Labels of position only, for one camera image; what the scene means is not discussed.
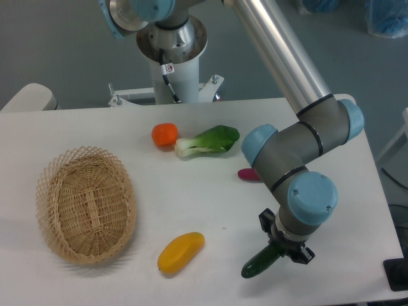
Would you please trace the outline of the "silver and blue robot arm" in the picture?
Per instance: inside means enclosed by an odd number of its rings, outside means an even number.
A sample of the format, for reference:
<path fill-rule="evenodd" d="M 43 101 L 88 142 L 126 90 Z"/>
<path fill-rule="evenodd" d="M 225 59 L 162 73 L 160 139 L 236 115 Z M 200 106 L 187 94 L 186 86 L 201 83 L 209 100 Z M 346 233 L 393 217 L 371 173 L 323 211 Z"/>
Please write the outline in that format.
<path fill-rule="evenodd" d="M 279 210 L 259 220 L 268 245 L 243 267 L 252 277 L 279 257 L 307 264 L 314 253 L 307 239 L 333 212 L 338 194 L 326 176 L 307 164 L 358 136 L 364 127 L 360 108 L 337 100 L 316 70 L 275 1 L 227 1 L 247 29 L 266 66 L 298 118 L 278 131 L 267 124 L 252 130 L 242 152 L 275 199 Z M 158 104 L 196 103 L 204 90 L 198 69 L 185 69 L 207 45 L 202 23 L 189 14 L 194 1 L 100 1 L 116 38 L 136 34 L 150 60 Z"/>

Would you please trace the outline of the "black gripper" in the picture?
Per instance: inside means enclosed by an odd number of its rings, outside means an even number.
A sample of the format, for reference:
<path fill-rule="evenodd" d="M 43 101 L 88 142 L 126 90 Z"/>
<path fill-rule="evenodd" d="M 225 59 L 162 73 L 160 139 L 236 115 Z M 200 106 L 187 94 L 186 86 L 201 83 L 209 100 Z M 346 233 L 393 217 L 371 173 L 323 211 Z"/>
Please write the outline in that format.
<path fill-rule="evenodd" d="M 287 256 L 293 262 L 303 265 L 309 264 L 315 258 L 315 253 L 305 245 L 310 235 L 290 232 L 281 222 L 279 215 L 269 208 L 259 214 L 259 221 L 262 230 L 269 237 L 268 243 L 277 244 L 282 249 L 282 257 Z"/>

